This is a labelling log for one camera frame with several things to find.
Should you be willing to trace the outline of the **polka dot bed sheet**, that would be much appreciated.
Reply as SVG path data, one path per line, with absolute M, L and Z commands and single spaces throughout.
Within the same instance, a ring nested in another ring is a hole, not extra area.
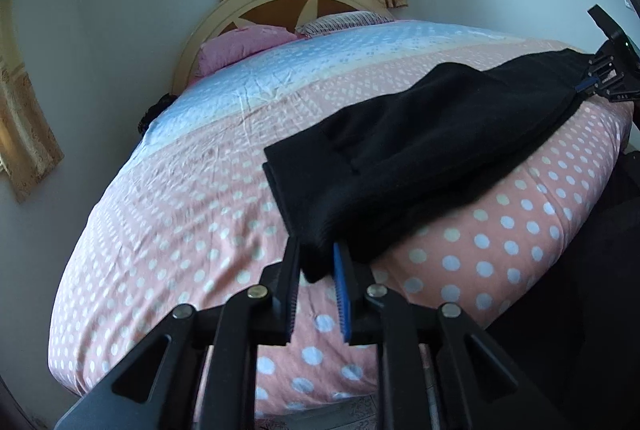
M 482 29 L 401 20 L 260 52 L 204 78 L 154 120 L 92 209 L 58 286 L 48 366 L 89 392 L 174 306 L 207 309 L 281 259 L 285 227 L 262 171 L 267 146 L 338 109 L 405 90 L 446 61 L 486 70 L 556 49 Z M 495 320 L 547 271 L 600 198 L 630 104 L 593 97 L 470 205 L 375 265 L 413 303 Z

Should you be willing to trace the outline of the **striped pillow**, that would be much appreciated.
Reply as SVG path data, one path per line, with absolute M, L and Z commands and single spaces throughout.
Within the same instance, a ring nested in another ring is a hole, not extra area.
M 314 38 L 318 35 L 360 28 L 360 26 L 376 26 L 377 24 L 390 23 L 393 21 L 394 18 L 382 16 L 377 12 L 356 10 L 356 12 L 340 12 L 339 14 L 325 15 L 316 18 L 301 26 L 296 26 L 295 33 L 304 38 Z

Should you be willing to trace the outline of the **yellow left curtain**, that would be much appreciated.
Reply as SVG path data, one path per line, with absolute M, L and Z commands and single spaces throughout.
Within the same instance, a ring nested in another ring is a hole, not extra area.
M 63 160 L 15 38 L 13 0 L 1 0 L 1 170 L 18 202 Z

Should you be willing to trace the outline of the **black bag beside bed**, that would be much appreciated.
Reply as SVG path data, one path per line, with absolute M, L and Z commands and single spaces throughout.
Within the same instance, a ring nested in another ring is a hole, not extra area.
M 167 93 L 163 95 L 155 104 L 152 104 L 152 106 L 145 111 L 145 114 L 138 123 L 138 133 L 143 136 L 145 132 L 149 130 L 150 124 L 169 106 L 171 106 L 176 99 L 176 95 Z

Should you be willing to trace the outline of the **pink pillow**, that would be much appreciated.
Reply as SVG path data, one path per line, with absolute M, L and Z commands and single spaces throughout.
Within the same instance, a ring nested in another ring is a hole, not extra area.
M 245 58 L 298 40 L 282 26 L 242 26 L 205 41 L 198 50 L 195 75 L 209 76 Z

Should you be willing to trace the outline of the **black pants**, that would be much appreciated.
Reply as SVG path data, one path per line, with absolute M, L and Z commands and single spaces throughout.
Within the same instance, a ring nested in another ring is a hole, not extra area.
M 269 146 L 264 171 L 305 277 L 332 273 L 335 245 L 373 263 L 484 194 L 574 115 L 587 66 L 571 49 L 486 71 L 445 62 Z

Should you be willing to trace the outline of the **cream arched wooden headboard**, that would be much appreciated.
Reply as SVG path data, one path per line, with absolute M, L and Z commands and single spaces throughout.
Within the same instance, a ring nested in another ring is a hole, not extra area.
M 171 93 L 181 94 L 192 80 L 201 45 L 234 28 L 251 24 L 283 26 L 293 32 L 319 17 L 368 10 L 390 18 L 392 15 L 378 0 L 223 0 L 194 29 L 177 62 Z

